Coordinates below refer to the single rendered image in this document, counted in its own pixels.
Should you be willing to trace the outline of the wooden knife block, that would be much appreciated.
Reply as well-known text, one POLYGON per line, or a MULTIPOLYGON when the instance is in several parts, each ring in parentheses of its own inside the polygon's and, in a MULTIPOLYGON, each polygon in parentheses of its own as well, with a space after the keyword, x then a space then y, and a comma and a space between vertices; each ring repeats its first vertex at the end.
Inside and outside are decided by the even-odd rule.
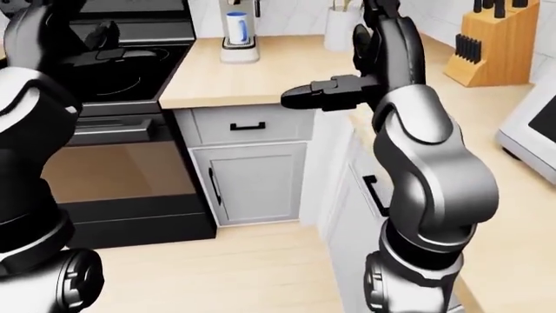
POLYGON ((495 0, 492 10, 466 13, 460 34, 477 41, 478 62, 454 53, 445 75, 468 88, 529 83, 539 16, 539 0, 514 9, 512 0, 495 0))

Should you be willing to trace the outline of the white utensil holder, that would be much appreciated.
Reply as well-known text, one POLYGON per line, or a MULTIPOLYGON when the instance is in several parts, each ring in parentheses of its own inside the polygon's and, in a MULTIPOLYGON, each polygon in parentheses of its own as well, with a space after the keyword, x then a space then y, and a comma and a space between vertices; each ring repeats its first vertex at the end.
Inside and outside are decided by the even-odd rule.
POLYGON ((353 48, 352 33, 362 11, 355 7, 330 8, 324 33, 324 46, 330 51, 349 51, 353 48))

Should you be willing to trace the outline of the black kitchen stove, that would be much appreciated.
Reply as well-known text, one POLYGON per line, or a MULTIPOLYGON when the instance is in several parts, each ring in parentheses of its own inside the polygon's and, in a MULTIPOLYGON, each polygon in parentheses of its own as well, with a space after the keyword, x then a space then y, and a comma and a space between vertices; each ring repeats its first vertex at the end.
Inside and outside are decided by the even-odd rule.
POLYGON ((195 41, 187 0, 88 0, 71 23, 85 38, 114 21, 119 45, 155 51, 157 62, 87 72, 78 120, 153 120, 144 143, 66 145, 47 180, 75 226, 70 247, 105 249, 211 239, 216 225, 175 116, 161 96, 195 41))

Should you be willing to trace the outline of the white toaster oven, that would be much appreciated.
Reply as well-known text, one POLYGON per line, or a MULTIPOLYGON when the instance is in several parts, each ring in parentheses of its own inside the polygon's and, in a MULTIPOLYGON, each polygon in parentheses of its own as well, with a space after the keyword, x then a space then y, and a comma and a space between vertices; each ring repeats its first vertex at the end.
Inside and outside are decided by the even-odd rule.
POLYGON ((496 134, 497 143, 556 185, 556 83, 538 83, 496 134))

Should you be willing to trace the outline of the white cabinet door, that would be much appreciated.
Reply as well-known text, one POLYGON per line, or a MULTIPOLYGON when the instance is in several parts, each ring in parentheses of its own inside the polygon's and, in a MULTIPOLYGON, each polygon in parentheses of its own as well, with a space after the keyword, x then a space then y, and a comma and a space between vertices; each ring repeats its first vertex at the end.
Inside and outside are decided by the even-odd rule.
POLYGON ((192 154, 221 226, 299 217, 305 143, 202 149, 192 154), (215 173, 222 205, 215 199, 209 167, 215 173))

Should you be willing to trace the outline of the white side cabinet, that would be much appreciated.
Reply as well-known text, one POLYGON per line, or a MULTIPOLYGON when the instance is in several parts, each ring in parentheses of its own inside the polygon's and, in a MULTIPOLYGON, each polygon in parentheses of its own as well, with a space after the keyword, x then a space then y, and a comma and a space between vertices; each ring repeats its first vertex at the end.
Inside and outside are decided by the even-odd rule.
POLYGON ((374 139, 371 118, 372 112, 363 106, 324 113, 315 134, 319 143, 316 169, 323 182, 318 227, 328 247, 344 313, 371 313, 363 276, 367 255, 378 249, 383 221, 364 180, 380 171, 370 148, 374 139))

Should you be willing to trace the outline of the white coffee machine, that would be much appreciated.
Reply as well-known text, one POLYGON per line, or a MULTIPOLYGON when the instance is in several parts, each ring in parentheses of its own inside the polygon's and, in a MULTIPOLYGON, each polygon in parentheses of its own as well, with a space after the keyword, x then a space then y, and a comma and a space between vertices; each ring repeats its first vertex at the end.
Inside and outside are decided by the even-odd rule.
POLYGON ((227 64, 255 63, 260 59, 255 34, 255 19, 260 17, 260 0, 219 0, 221 11, 223 39, 221 46, 221 62, 227 64), (226 15, 228 12, 246 12, 249 32, 248 43, 233 45, 228 39, 226 15))

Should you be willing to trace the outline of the white cabinet drawer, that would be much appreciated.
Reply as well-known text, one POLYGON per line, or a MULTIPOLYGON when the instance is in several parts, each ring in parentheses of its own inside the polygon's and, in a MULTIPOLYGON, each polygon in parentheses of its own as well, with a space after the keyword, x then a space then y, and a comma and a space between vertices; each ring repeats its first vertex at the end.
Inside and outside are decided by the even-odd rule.
POLYGON ((225 143, 264 143, 280 140, 304 140, 311 137, 313 112, 269 106, 228 106, 193 109, 192 115, 200 141, 204 145, 225 143), (265 130, 231 131, 229 125, 266 123, 265 130))

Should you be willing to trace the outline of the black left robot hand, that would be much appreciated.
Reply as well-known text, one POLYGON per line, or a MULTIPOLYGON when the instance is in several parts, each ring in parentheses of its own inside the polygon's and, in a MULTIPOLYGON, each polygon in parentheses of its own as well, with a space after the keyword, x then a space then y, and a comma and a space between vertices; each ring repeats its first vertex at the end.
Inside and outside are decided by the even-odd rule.
POLYGON ((74 68, 131 67, 142 62, 157 62, 155 51, 125 48, 119 45, 120 28, 114 21, 99 23, 86 37, 84 45, 88 49, 73 57, 66 57, 61 64, 74 68))

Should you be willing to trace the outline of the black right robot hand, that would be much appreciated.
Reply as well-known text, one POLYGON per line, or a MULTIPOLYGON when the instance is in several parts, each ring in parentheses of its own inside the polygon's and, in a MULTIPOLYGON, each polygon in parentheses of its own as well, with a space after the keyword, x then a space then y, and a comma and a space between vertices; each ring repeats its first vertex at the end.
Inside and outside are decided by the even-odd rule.
POLYGON ((424 49, 413 20, 402 17, 399 0, 362 0, 364 24, 352 33, 356 75, 313 81, 281 95, 286 109, 338 111, 367 103, 375 109, 390 91, 425 83, 424 49))

